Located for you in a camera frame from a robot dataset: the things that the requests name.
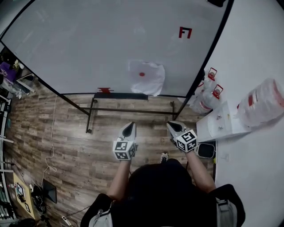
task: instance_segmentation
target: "cable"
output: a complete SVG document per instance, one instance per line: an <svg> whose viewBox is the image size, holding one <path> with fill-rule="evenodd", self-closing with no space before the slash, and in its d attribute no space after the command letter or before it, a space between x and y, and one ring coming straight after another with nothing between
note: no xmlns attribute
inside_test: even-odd
<svg viewBox="0 0 284 227"><path fill-rule="evenodd" d="M39 186L35 183L35 181L34 181L33 179L30 180L30 184L32 184L32 182L34 182L34 185L36 185L37 187L39 187Z"/></svg>
<svg viewBox="0 0 284 227"><path fill-rule="evenodd" d="M20 175L22 176L24 183L27 185L27 183L26 183L26 181L25 181L25 179L24 179L24 174L20 171L19 167L18 167L16 164L15 164L15 166L17 167L17 169L18 169Z"/></svg>
<svg viewBox="0 0 284 227"><path fill-rule="evenodd" d="M66 216L64 216L64 217L69 217L69 216L72 216L72 215L74 215L74 214L77 214L77 213L79 213L79 212L81 212L81 211L83 211L83 210L88 209L90 206L88 206L88 207L86 207L86 208L84 208L84 209L82 209L82 210L80 210L80 211L77 211L77 212L75 212L75 213L66 215ZM60 221L60 220L62 220L62 219L60 218L60 219L51 219L51 220L53 220L53 221Z"/></svg>
<svg viewBox="0 0 284 227"><path fill-rule="evenodd" d="M55 96L55 102L54 102L54 110L53 110L53 122L52 122L52 130L51 130L51 144L52 144L52 150L53 150L53 154L50 157L45 157L45 162L47 164L47 168L44 170L43 172L43 179L44 179L44 174L45 172L50 168L51 170L53 170L54 172L57 172L57 168L55 167L51 167L48 163L47 163L47 158L53 158L55 155L55 150L54 150L54 145L53 145L53 127L54 127L54 120L55 120L55 107L56 107L56 99L57 99L57 95Z"/></svg>

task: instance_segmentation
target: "person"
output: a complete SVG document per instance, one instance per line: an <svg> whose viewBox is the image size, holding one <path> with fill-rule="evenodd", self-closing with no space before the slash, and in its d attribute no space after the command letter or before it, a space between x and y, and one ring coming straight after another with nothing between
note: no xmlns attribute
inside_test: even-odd
<svg viewBox="0 0 284 227"><path fill-rule="evenodd" d="M98 195L82 218L81 227L95 226L101 214L110 214L113 227L225 226L217 224L217 200L235 205L233 225L226 226L240 227L245 211L234 187L227 184L216 188L196 154L191 151L185 156L196 186L188 171L167 153L161 155L159 164L144 165L129 179L131 161L122 160L107 193Z"/></svg>

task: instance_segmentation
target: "white bottle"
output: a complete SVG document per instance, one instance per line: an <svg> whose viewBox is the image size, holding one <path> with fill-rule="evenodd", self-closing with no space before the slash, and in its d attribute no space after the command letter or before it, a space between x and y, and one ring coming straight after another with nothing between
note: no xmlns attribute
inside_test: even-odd
<svg viewBox="0 0 284 227"><path fill-rule="evenodd" d="M275 79L268 78L249 92L237 108L243 124L259 126L284 112L284 91Z"/></svg>
<svg viewBox="0 0 284 227"><path fill-rule="evenodd" d="M190 108L199 114L206 114L220 105L220 93L223 88L217 84L213 91L206 90L200 94Z"/></svg>
<svg viewBox="0 0 284 227"><path fill-rule="evenodd" d="M207 76L204 78L204 90L213 91L216 87L217 83L215 81L215 76L217 74L217 70L214 68L210 68Z"/></svg>

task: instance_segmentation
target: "gray strap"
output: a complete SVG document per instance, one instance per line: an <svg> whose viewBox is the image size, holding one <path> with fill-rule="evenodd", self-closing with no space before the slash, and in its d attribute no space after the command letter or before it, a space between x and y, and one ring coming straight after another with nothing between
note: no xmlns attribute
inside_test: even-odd
<svg viewBox="0 0 284 227"><path fill-rule="evenodd" d="M217 227L237 227L237 208L228 200L217 201Z"/></svg>

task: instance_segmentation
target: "black cable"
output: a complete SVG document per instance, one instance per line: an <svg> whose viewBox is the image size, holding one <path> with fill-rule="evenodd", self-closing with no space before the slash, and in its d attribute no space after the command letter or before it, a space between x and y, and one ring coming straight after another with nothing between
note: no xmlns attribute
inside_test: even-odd
<svg viewBox="0 0 284 227"><path fill-rule="evenodd" d="M80 211L77 211L77 212L75 212L75 213L66 215L66 216L64 216L64 217L69 217L69 216L71 216L71 215L77 214L77 213L79 213L79 212L81 212L81 211L83 211L83 210L88 209L89 207L90 207L90 206L88 206L88 207L86 207L86 208L84 208L84 209L82 209L82 210L80 210ZM62 218L60 218L60 219L50 219L50 220L53 220L53 221L60 221L60 220L62 220Z"/></svg>

